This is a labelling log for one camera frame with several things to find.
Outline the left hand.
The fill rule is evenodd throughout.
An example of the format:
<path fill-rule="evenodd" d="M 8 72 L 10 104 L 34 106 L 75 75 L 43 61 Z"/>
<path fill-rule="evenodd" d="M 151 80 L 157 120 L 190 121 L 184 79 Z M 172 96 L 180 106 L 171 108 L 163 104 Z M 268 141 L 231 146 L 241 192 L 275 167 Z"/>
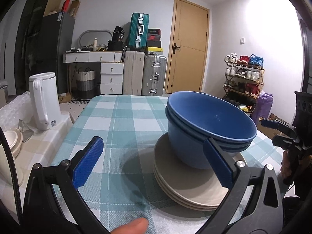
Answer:
<path fill-rule="evenodd" d="M 146 218 L 138 218 L 111 231 L 111 234 L 145 234 L 149 222 Z"/>

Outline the right hand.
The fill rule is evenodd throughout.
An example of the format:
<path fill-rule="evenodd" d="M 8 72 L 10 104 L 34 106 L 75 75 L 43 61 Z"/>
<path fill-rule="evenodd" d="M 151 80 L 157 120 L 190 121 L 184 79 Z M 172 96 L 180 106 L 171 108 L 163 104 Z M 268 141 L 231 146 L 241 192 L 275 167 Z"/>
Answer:
<path fill-rule="evenodd" d="M 311 161 L 311 155 L 305 157 L 303 160 L 299 161 L 299 171 L 298 173 L 302 172 L 310 163 Z M 281 162 L 281 168 L 280 168 L 280 172 L 281 175 L 284 179 L 286 179 L 287 177 L 289 177 L 292 174 L 292 170 L 290 168 L 291 164 L 290 164 L 290 159 L 289 159 L 289 153 L 288 151 L 284 151 L 283 153 L 283 158 L 282 158 L 282 162 Z"/>

